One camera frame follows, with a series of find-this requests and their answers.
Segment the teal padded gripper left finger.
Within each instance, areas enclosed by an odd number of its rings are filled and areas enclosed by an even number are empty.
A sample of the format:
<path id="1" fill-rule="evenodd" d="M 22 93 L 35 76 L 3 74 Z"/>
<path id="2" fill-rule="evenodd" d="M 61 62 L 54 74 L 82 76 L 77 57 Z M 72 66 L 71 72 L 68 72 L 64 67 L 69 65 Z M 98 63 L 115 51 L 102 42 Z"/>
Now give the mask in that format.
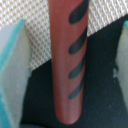
<path id="1" fill-rule="evenodd" d="M 30 67 L 25 20 L 0 29 L 0 128 L 19 128 Z"/>

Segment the teal padded gripper right finger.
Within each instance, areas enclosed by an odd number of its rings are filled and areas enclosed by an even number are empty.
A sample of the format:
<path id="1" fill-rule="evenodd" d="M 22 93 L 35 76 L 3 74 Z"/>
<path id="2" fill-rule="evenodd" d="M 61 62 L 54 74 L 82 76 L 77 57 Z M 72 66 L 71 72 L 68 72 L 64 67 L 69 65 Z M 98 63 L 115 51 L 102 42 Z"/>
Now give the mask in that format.
<path id="1" fill-rule="evenodd" d="M 122 27 L 115 64 L 114 77 L 118 78 L 122 87 L 128 87 L 128 20 L 124 22 Z"/>

